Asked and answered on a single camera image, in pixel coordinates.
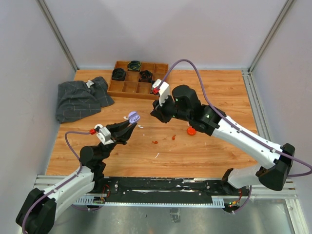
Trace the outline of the orange earbud charging case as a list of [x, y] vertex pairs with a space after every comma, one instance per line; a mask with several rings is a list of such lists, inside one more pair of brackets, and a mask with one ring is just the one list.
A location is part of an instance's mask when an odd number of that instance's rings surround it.
[[196, 130], [193, 127], [189, 126], [187, 128], [187, 134], [190, 136], [194, 136], [196, 134]]

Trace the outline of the purple earbud charging case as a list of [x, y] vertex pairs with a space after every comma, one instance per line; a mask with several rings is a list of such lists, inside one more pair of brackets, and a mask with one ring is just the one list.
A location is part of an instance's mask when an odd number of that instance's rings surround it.
[[130, 124], [135, 124], [140, 120], [140, 115], [136, 111], [132, 111], [128, 114], [128, 120]]

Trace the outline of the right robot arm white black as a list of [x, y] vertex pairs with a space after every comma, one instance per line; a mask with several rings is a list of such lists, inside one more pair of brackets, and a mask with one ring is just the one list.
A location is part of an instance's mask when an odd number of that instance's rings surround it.
[[158, 96], [153, 102], [151, 115], [163, 123], [180, 119], [189, 123], [197, 132], [222, 139], [257, 161], [243, 169], [230, 168], [221, 180], [221, 190], [226, 195], [250, 185], [262, 184], [266, 188], [281, 191], [292, 167], [295, 148], [270, 142], [237, 124], [223, 111], [201, 104], [194, 89], [180, 85], [172, 91], [169, 84], [157, 80], [152, 93]]

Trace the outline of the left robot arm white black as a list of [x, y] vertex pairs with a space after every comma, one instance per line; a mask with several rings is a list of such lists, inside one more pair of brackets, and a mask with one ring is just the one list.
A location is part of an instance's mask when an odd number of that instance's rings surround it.
[[76, 200], [88, 192], [101, 192], [104, 188], [104, 159], [118, 144], [127, 144], [136, 126], [137, 121], [126, 120], [106, 126], [97, 124], [88, 132], [81, 132], [81, 135], [95, 135], [99, 144], [84, 146], [79, 154], [75, 154], [79, 167], [69, 176], [44, 190], [34, 188], [29, 192], [16, 217], [22, 233], [49, 233], [61, 213]]

